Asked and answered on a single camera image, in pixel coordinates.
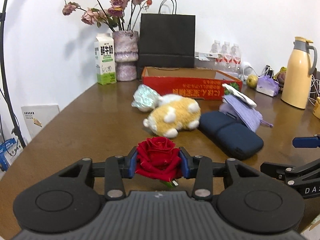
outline yellow fruit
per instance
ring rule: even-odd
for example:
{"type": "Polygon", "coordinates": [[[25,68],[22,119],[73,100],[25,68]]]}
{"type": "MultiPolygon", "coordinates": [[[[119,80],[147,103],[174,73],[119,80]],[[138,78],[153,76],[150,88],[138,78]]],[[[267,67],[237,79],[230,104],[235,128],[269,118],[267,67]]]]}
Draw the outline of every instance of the yellow fruit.
{"type": "Polygon", "coordinates": [[[258,83],[258,77],[256,75],[249,75],[246,80],[247,86],[251,88],[256,88],[258,83]]]}

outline thermos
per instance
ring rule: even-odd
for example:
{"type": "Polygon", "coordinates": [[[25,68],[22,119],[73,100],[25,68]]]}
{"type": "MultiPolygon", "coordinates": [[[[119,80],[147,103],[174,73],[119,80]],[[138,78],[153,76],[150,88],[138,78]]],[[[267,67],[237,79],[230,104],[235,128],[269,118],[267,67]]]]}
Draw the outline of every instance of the thermos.
{"type": "Polygon", "coordinates": [[[288,61],[281,99],[297,108],[305,109],[310,93],[311,77],[317,64],[317,50],[303,37],[295,37],[293,51],[288,61]],[[311,66],[310,49],[315,57],[311,66]]]}

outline black stand pole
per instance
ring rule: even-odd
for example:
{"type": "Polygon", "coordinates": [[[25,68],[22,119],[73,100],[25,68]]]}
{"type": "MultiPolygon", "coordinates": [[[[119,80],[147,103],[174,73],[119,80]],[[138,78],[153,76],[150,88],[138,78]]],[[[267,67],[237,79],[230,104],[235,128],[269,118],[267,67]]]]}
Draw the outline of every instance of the black stand pole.
{"type": "Polygon", "coordinates": [[[14,126],[14,133],[16,136],[18,136],[18,140],[20,141],[21,146],[24,148],[26,147],[26,143],[23,140],[21,130],[17,124],[17,120],[12,109],[9,91],[8,91],[7,78],[5,76],[5,69],[4,69],[4,20],[5,20],[5,9],[7,8],[7,2],[8,0],[4,0],[2,13],[0,13],[0,67],[1,67],[2,85],[4,90],[4,100],[7,102],[7,105],[8,105],[9,113],[14,126]]]}

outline metal screw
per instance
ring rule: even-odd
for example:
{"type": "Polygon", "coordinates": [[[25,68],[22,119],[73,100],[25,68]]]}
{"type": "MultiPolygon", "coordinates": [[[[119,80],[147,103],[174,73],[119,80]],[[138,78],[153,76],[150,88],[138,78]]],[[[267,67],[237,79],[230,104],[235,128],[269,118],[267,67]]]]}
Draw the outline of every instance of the metal screw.
{"type": "Polygon", "coordinates": [[[111,198],[118,198],[123,195],[123,192],[119,189],[112,189],[108,191],[107,195],[111,198]]]}
{"type": "Polygon", "coordinates": [[[195,195],[197,197],[208,197],[210,196],[210,194],[211,192],[205,188],[200,188],[195,191],[195,195]]]}

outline milk carton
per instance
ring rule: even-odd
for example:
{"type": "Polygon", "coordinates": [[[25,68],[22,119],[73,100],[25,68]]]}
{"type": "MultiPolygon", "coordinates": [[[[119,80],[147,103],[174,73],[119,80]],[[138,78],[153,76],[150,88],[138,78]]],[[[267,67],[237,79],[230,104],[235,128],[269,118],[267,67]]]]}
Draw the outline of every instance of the milk carton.
{"type": "Polygon", "coordinates": [[[101,85],[116,83],[114,43],[109,33],[98,33],[94,43],[94,55],[98,83],[101,85]]]}

